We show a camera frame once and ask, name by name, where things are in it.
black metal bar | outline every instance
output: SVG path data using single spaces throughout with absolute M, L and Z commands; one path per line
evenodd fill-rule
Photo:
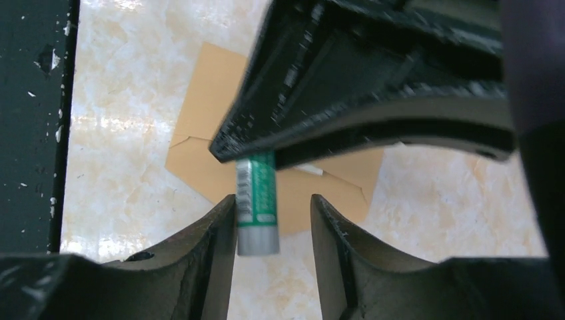
M 0 256 L 2 319 L 226 319 L 235 200 L 125 261 Z
M 410 2 L 410 0 L 396 0 L 392 4 L 392 8 L 397 11 L 402 11 L 406 7 L 406 5 Z
M 59 252 L 79 3 L 0 1 L 0 252 Z
M 451 258 L 404 253 L 312 196 L 312 242 L 324 320 L 563 319 L 546 259 Z

tile floor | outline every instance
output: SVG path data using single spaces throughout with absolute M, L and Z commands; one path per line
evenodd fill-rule
M 266 0 L 83 0 L 62 251 L 124 258 L 212 205 L 164 168 L 203 41 L 248 54 Z M 545 255 L 517 158 L 386 150 L 367 220 L 413 255 Z M 320 319 L 309 233 L 236 258 L 229 319 Z

brown cardboard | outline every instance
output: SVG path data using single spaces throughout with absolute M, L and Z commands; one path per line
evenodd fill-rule
M 167 155 L 166 168 L 209 201 L 218 203 L 235 192 L 234 163 L 221 164 L 208 151 L 217 127 L 239 89 L 247 60 L 205 43 Z M 372 149 L 312 163 L 324 170 L 313 175 L 297 169 L 277 173 L 281 234 L 310 229 L 310 197 L 325 196 L 353 222 L 367 215 L 382 161 Z

glue stick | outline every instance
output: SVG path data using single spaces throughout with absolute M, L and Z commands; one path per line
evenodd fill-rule
M 280 251 L 277 224 L 275 154 L 236 161 L 237 254 L 273 255 Z

